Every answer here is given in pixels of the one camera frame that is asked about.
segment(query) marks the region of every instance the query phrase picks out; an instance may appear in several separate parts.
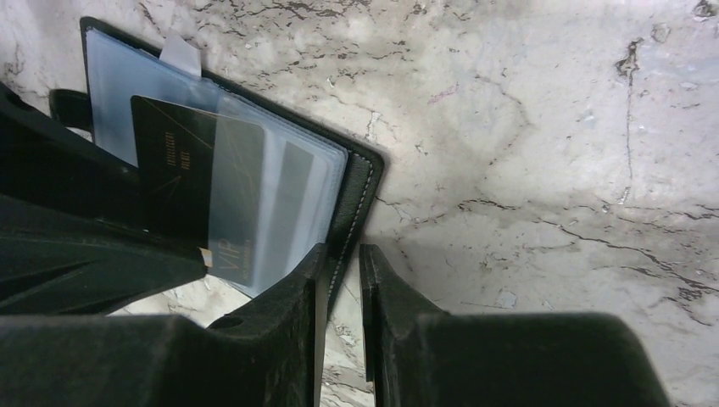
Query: marble tabletop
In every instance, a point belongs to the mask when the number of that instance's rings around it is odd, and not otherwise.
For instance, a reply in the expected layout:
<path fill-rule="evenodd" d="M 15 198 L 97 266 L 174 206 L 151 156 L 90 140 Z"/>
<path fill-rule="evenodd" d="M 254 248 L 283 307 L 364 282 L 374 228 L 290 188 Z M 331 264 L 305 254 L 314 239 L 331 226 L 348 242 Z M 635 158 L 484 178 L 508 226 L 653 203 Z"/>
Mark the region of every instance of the marble tabletop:
<path fill-rule="evenodd" d="M 161 46 L 388 157 L 364 240 L 455 313 L 594 310 L 642 339 L 680 406 L 719 405 L 714 0 L 0 0 L 2 82 L 84 90 L 79 18 Z M 322 405 L 372 405 L 356 262 Z M 120 313 L 207 324 L 208 278 Z"/>

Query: white stitching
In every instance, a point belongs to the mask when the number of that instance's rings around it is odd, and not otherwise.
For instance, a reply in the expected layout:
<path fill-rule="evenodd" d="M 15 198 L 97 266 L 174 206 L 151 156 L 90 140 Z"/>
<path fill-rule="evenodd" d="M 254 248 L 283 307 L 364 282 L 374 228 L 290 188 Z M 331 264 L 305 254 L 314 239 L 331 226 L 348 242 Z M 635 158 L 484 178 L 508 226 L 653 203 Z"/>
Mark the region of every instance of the white stitching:
<path fill-rule="evenodd" d="M 345 255 L 345 252 L 347 252 L 347 246 L 349 245 L 349 239 L 352 238 L 352 232 L 354 231 L 354 226 L 357 225 L 357 218 L 360 217 L 360 210 L 362 209 L 362 204 L 365 202 L 365 196 L 367 195 L 367 190 L 370 189 L 370 181 L 372 180 L 372 175 L 375 172 L 375 167 L 372 165 L 370 160 L 366 159 L 365 157 L 362 157 L 361 155 L 352 152 L 352 155 L 362 159 L 366 163 L 370 164 L 370 174 L 367 176 L 367 181 L 365 182 L 365 189 L 362 191 L 362 198 L 359 199 L 359 204 L 357 205 L 357 211 L 354 212 L 354 219 L 352 219 L 352 225 L 349 227 L 349 233 L 347 234 L 347 240 L 344 241 L 344 246 L 342 247 L 342 252 L 339 254 L 339 261 L 337 262 L 337 267 L 335 267 L 334 272 L 332 273 L 332 279 L 330 280 L 330 287 L 327 289 L 327 298 L 330 298 L 332 295 L 332 288 L 335 285 L 335 281 L 337 279 L 337 273 L 339 272 L 339 268 L 342 266 L 343 258 Z"/>

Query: black leather edge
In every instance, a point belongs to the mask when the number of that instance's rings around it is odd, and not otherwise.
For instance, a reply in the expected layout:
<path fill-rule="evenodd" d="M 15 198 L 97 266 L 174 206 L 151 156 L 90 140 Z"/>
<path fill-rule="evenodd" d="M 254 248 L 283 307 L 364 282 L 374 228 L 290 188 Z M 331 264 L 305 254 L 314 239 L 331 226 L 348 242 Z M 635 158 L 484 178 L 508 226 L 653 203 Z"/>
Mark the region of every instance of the black leather edge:
<path fill-rule="evenodd" d="M 53 120 L 59 121 L 65 127 L 74 127 L 92 134 L 92 105 L 86 93 L 53 89 L 49 99 L 50 117 Z"/>
<path fill-rule="evenodd" d="M 85 34 L 88 30 L 99 30 L 131 47 L 159 57 L 160 49 L 93 17 L 81 18 L 80 28 L 86 78 L 87 46 Z M 360 234 L 364 229 L 367 216 L 370 213 L 370 207 L 374 201 L 373 197 L 379 187 L 385 165 L 383 157 L 378 152 L 373 151 L 360 142 L 356 142 L 300 114 L 283 108 L 279 104 L 239 86 L 237 83 L 228 81 L 207 70 L 203 70 L 203 77 L 214 81 L 226 91 L 242 96 L 250 102 L 257 104 L 262 109 L 277 114 L 285 120 L 292 121 L 292 123 L 347 149 L 349 154 L 347 167 L 344 173 L 343 184 L 340 187 L 339 196 L 337 197 L 337 206 L 335 207 L 335 213 L 332 217 L 332 223 L 330 224 L 330 231 L 327 234 L 326 241 L 327 256 L 325 270 L 330 275 L 327 295 L 329 297 L 329 310 L 332 310 L 337 300 L 337 295 L 339 294 L 342 279 L 349 267 L 350 257 L 354 251 L 354 247 L 360 240 Z"/>

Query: stone floor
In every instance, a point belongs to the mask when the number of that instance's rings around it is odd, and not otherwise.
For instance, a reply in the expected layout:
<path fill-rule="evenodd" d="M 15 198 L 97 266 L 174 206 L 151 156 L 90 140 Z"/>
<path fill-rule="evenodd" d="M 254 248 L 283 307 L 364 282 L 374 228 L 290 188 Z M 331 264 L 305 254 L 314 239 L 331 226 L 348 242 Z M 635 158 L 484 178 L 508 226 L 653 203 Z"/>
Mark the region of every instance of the stone floor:
<path fill-rule="evenodd" d="M 78 19 L 161 45 L 376 146 L 365 240 L 457 313 L 619 315 L 680 406 L 719 405 L 715 0 L 0 0 L 0 80 L 47 111 L 83 90 Z M 327 333 L 325 406 L 372 405 L 356 265 Z M 209 278 L 120 313 L 207 324 Z"/>

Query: pink mark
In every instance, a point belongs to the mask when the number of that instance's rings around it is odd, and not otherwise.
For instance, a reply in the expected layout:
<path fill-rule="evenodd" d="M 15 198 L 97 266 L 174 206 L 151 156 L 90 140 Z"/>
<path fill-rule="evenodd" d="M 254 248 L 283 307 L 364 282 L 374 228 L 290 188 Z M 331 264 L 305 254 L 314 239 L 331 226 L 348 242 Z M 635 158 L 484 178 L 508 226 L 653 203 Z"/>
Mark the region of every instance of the pink mark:
<path fill-rule="evenodd" d="M 440 100 L 446 98 L 449 95 L 454 95 L 455 93 L 457 93 L 457 91 L 459 91 L 459 89 L 460 89 L 460 84 L 455 83 L 454 86 L 448 88 L 446 91 L 442 91 L 442 92 L 432 96 L 431 98 L 429 98 L 429 100 L 427 101 L 427 104 L 435 104 L 435 103 L 439 102 Z"/>

